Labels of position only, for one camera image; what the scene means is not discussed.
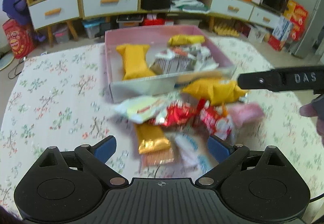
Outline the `person hand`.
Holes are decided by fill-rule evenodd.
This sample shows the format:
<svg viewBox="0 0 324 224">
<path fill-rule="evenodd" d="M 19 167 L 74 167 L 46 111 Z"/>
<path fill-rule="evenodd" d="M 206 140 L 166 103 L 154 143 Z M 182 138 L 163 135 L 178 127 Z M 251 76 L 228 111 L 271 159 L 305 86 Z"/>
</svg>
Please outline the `person hand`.
<svg viewBox="0 0 324 224">
<path fill-rule="evenodd" d="M 301 116 L 304 117 L 316 117 L 317 118 L 317 122 L 316 122 L 316 129 L 317 129 L 317 133 L 323 138 L 323 120 L 321 120 L 320 118 L 318 118 L 317 112 L 314 109 L 314 107 L 312 106 L 311 103 L 307 104 L 307 105 L 303 105 L 300 107 L 299 109 L 299 113 Z"/>
</svg>

